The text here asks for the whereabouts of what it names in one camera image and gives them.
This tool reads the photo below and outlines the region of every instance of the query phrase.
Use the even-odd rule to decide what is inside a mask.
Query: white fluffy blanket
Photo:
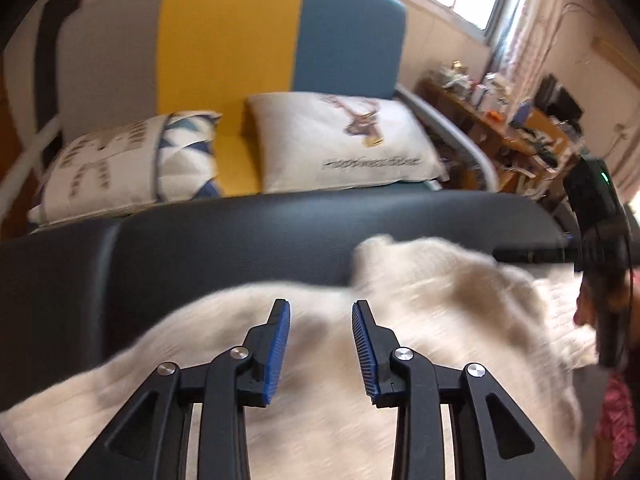
[[[573,292],[565,295],[576,294],[573,275],[567,283]],[[351,305],[364,298],[378,324],[434,363],[484,364],[577,475],[580,413],[570,367],[593,360],[593,348],[588,334],[571,335],[548,312],[562,303],[554,287],[442,240],[375,237],[356,250],[352,287],[261,283],[202,298],[100,368],[0,413],[0,432],[33,480],[62,480],[159,363],[210,361],[263,323],[275,298],[286,298],[292,325],[278,393],[267,409],[246,413],[252,478],[388,480],[396,410],[371,405],[351,334]],[[575,294],[570,308],[556,310],[572,310]],[[448,441],[448,417],[444,423]],[[446,463],[453,478],[449,446]]]

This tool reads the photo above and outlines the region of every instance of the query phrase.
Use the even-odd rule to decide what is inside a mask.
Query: deer print
[[[369,105],[371,110],[364,114],[357,114],[336,96],[328,96],[324,100],[336,108],[341,108],[351,116],[353,122],[344,129],[344,132],[347,135],[364,136],[362,143],[367,148],[377,146],[384,140],[380,130],[378,129],[378,112],[380,111],[380,103],[378,101],[374,99],[367,99],[366,103]]]

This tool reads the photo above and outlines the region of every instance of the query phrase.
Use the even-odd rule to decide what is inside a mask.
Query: human hand
[[[620,311],[629,306],[631,276],[628,274],[625,281],[609,295],[609,307],[612,311]],[[629,348],[640,346],[640,283],[634,283],[633,298],[631,299],[631,319],[629,323]],[[587,280],[582,279],[580,294],[576,301],[577,309],[574,314],[574,323],[577,326],[590,325],[597,329],[597,313],[593,303],[591,287]]]

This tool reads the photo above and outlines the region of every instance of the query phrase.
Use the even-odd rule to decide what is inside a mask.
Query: sheer curtain
[[[562,0],[509,1],[489,70],[500,72],[513,83],[510,120],[520,103],[533,96],[540,82]]]

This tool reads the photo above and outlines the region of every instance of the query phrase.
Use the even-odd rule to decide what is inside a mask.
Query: white pillow
[[[78,137],[56,157],[29,211],[38,225],[220,197],[210,150],[220,114],[156,116]]]
[[[260,134],[266,193],[421,182],[446,175],[398,101],[310,92],[248,98]]]

